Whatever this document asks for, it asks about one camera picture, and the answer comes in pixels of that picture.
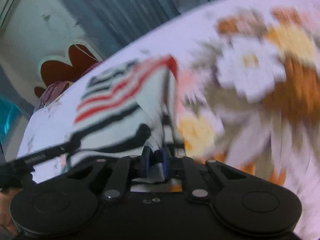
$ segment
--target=screw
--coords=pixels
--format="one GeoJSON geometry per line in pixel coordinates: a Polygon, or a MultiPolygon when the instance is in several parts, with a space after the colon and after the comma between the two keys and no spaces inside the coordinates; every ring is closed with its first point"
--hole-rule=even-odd
{"type": "Polygon", "coordinates": [[[116,197],[119,197],[120,196],[120,192],[115,190],[115,189],[110,189],[110,190],[107,190],[104,195],[107,197],[107,198],[116,198],[116,197]]]}
{"type": "Polygon", "coordinates": [[[206,197],[208,195],[208,192],[204,189],[195,189],[193,192],[192,192],[192,195],[194,197],[206,197]]]}

